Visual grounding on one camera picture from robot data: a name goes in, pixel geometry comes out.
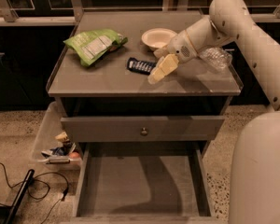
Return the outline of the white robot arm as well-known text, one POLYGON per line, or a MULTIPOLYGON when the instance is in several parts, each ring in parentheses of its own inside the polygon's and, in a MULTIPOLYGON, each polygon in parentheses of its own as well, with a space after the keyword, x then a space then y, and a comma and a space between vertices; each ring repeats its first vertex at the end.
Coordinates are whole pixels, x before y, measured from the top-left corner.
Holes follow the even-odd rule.
POLYGON ((154 51, 155 84, 210 47, 234 42, 274 110, 280 111, 280 45, 252 20, 244 0, 213 0, 209 14, 154 51))

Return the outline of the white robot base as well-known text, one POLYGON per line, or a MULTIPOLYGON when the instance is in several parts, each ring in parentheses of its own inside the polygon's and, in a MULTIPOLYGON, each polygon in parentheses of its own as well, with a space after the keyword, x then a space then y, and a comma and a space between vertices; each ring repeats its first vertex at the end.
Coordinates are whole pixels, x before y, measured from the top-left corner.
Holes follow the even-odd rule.
POLYGON ((280 224, 280 112, 251 120, 238 137, 229 224, 280 224))

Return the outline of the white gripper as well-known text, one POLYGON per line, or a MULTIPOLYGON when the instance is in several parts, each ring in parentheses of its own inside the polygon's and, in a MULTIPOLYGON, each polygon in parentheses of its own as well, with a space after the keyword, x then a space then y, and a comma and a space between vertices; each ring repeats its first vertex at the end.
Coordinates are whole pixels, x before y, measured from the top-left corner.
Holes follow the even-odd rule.
POLYGON ((179 62, 186 63, 197 57, 197 51, 193 47, 186 31, 182 31, 174 36, 167 47, 164 46, 156 49, 153 51, 153 54, 159 61, 147 78, 150 84, 156 84, 171 74, 176 70, 179 62))

